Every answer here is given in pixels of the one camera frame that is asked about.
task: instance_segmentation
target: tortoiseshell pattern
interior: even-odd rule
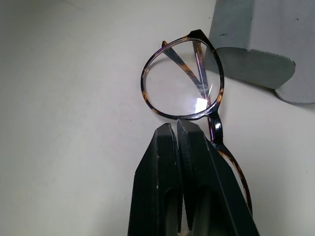
[[[187,42],[187,41],[192,41],[193,42],[193,47],[194,47],[194,52],[196,56],[196,61],[197,61],[197,67],[198,67],[198,72],[199,72],[199,78],[200,80],[197,79],[197,77],[194,75],[194,73],[190,70],[190,68],[184,63],[184,61],[178,56],[178,54],[172,49],[173,46]],[[220,91],[219,94],[216,98],[216,100],[211,103],[210,97],[209,97],[209,90],[208,90],[208,81],[206,77],[206,71],[204,67],[204,60],[202,56],[202,49],[201,49],[201,44],[204,43],[208,49],[210,49],[210,52],[212,53],[217,66],[219,70],[219,77],[220,77]],[[196,114],[191,114],[191,115],[186,115],[186,116],[173,116],[169,115],[166,113],[163,113],[156,109],[148,100],[147,93],[145,91],[145,80],[146,77],[149,73],[149,66],[153,62],[157,56],[160,54],[164,53],[166,56],[168,56],[172,61],[174,61],[185,73],[190,77],[192,82],[196,85],[198,88],[201,96],[205,99],[208,100],[208,107],[206,110],[196,113]],[[221,154],[221,156],[226,156],[232,163],[233,166],[236,168],[236,171],[241,179],[244,191],[245,191],[245,197],[247,200],[247,205],[248,208],[252,214],[252,200],[251,200],[251,195],[250,191],[245,179],[245,176],[243,174],[243,171],[241,170],[239,164],[237,163],[236,159],[234,156],[231,154],[231,152],[227,149],[227,147],[223,144],[223,129],[222,129],[222,123],[221,119],[218,114],[218,108],[220,106],[223,92],[224,92],[224,73],[223,73],[223,68],[222,64],[220,61],[220,58],[215,50],[215,48],[212,46],[211,42],[207,38],[207,36],[200,30],[194,30],[190,32],[189,35],[179,38],[171,43],[167,43],[163,41],[162,43],[162,48],[160,48],[157,52],[155,52],[148,62],[145,64],[142,74],[141,74],[141,91],[142,91],[142,96],[147,103],[147,105],[158,115],[170,118],[170,119],[187,119],[187,120],[196,120],[200,119],[202,117],[207,117],[208,118],[208,125],[210,129],[210,137],[211,137],[211,143],[213,146],[218,150],[218,152]]]

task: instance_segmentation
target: round lens rim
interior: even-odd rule
[[[164,52],[164,50],[167,50],[168,48],[171,48],[171,47],[173,47],[177,44],[180,44],[180,43],[184,43],[184,42],[188,42],[188,41],[195,41],[195,40],[204,43],[208,47],[208,49],[210,49],[211,54],[215,58],[215,61],[217,63],[217,67],[219,70],[219,77],[220,77],[220,90],[219,90],[218,96],[217,96],[216,100],[214,101],[214,103],[210,107],[208,107],[204,111],[201,111],[201,112],[198,112],[195,114],[184,115],[184,116],[174,116],[174,115],[170,115],[167,113],[163,113],[163,112],[159,111],[158,109],[156,109],[149,102],[149,99],[148,99],[148,96],[147,96],[147,93],[145,90],[145,81],[146,81],[147,75],[149,73],[149,66],[154,61],[154,59],[156,59],[160,54],[162,54]],[[196,32],[192,31],[189,35],[184,36],[182,38],[179,38],[179,39],[177,39],[173,42],[170,42],[169,44],[163,46],[162,48],[157,50],[150,57],[150,59],[145,64],[145,66],[142,70],[142,73],[141,73],[141,91],[142,91],[142,96],[143,96],[145,102],[147,103],[147,105],[150,107],[150,109],[153,110],[156,114],[163,116],[165,118],[195,120],[195,119],[200,119],[202,117],[209,116],[211,113],[216,112],[218,110],[220,103],[221,103],[221,100],[222,100],[223,92],[224,92],[224,73],[223,73],[223,67],[222,67],[221,60],[220,60],[215,48],[213,47],[211,42],[208,40],[208,38],[203,33],[200,35],[196,35]]]

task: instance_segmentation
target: eyeglasses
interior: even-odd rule
[[[224,91],[224,74],[220,58],[207,36],[198,29],[171,43],[163,41],[162,48],[143,68],[141,91],[147,105],[165,118],[196,120],[207,117],[210,141],[235,167],[252,214],[250,191],[243,171],[223,143],[218,108]]]

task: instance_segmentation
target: white surface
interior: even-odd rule
[[[214,1],[14,2],[0,20],[0,234],[126,235],[134,171],[166,122],[142,68],[162,40],[207,35]],[[314,235],[315,108],[226,79],[220,115],[260,234]]]

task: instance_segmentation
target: clear lens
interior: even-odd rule
[[[220,90],[219,71],[207,66],[210,61],[214,57],[200,41],[166,48],[149,66],[145,81],[149,102],[173,116],[206,110]]]

